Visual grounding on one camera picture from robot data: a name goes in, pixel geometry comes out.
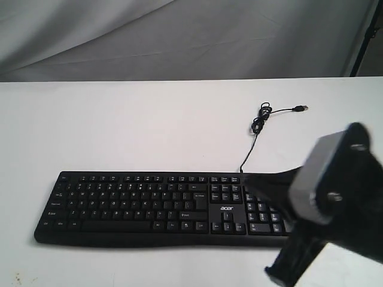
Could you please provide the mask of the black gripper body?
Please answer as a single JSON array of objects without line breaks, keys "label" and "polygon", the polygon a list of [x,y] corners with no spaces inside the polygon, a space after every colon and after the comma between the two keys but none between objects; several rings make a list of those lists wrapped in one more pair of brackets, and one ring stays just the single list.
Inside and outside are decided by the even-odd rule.
[{"label": "black gripper body", "polygon": [[296,221],[285,245],[265,273],[278,286],[295,286],[327,244],[334,224]]}]

